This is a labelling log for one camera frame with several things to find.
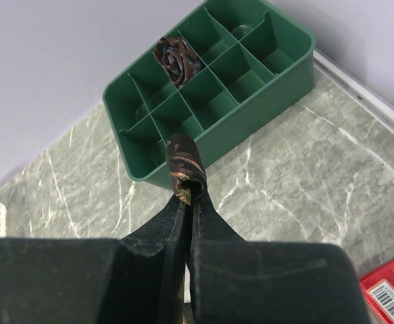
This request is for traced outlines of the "dark floral patterned tie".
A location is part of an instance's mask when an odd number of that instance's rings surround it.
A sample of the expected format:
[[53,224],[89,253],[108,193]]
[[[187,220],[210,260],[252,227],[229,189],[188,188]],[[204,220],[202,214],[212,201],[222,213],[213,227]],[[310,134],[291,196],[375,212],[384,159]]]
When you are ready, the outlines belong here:
[[207,193],[207,176],[194,140],[175,133],[167,139],[166,163],[174,195],[192,205]]

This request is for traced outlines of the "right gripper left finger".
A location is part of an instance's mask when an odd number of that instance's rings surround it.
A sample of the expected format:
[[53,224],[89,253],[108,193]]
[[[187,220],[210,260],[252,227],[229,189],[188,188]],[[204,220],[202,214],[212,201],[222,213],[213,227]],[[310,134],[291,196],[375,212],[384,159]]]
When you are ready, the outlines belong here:
[[0,239],[0,323],[182,323],[187,216],[118,239]]

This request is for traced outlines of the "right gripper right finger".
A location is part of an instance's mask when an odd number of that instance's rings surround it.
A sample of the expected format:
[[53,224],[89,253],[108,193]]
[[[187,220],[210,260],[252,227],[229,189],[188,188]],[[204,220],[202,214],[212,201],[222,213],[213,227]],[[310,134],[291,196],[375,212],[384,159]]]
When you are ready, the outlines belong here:
[[248,242],[205,198],[193,207],[189,270],[196,323],[366,323],[355,269],[343,249]]

